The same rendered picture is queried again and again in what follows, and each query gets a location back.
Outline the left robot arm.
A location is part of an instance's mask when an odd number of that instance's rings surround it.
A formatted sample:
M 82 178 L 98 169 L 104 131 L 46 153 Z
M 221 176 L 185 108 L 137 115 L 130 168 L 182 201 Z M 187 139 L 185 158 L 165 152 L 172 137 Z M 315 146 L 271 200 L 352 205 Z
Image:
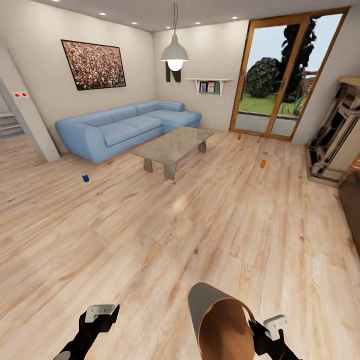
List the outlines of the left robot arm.
M 108 333 L 116 322 L 120 305 L 97 304 L 79 317 L 79 332 L 53 360 L 84 360 L 99 333 Z

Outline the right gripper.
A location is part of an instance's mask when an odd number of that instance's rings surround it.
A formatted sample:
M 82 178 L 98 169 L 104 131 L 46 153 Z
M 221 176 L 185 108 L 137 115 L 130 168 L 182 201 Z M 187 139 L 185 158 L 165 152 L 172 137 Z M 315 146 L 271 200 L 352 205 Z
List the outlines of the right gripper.
M 292 350 L 285 344 L 284 332 L 283 329 L 279 329 L 279 339 L 272 340 L 268 337 L 265 332 L 268 331 L 262 324 L 258 321 L 256 322 L 257 327 L 251 320 L 248 320 L 248 325 L 251 327 L 254 336 L 254 349 L 258 356 L 264 355 L 266 353 L 272 358 L 272 360 L 281 360 L 282 356 L 286 352 L 291 352 Z

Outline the trash can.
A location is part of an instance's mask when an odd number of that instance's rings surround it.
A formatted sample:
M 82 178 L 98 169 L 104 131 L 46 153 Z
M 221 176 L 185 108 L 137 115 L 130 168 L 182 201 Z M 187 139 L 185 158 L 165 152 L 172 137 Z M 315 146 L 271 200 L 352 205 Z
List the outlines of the trash can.
M 201 360 L 253 360 L 254 332 L 246 320 L 257 321 L 241 300 L 206 283 L 194 284 L 188 294 L 197 346 Z

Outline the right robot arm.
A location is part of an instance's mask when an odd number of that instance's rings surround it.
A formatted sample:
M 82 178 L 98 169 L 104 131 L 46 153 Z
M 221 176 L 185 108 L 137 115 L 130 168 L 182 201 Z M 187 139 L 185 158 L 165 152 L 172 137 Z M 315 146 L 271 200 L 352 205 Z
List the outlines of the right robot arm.
M 258 356 L 268 353 L 272 360 L 300 360 L 285 344 L 283 328 L 289 325 L 286 315 L 279 314 L 264 320 L 263 325 L 258 321 L 256 324 L 257 327 L 248 320 L 254 333 L 254 349 Z

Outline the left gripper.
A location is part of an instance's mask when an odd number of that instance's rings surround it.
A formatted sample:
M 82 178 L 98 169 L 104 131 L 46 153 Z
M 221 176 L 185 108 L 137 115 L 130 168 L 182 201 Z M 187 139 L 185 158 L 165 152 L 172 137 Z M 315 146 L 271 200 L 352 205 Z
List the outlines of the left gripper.
M 94 322 L 85 322 L 86 313 L 79 317 L 79 334 L 87 334 L 91 339 L 91 345 L 95 342 L 99 333 L 108 333 L 112 325 L 116 322 L 120 305 L 118 305 L 114 311 L 109 314 L 99 314 L 98 318 Z

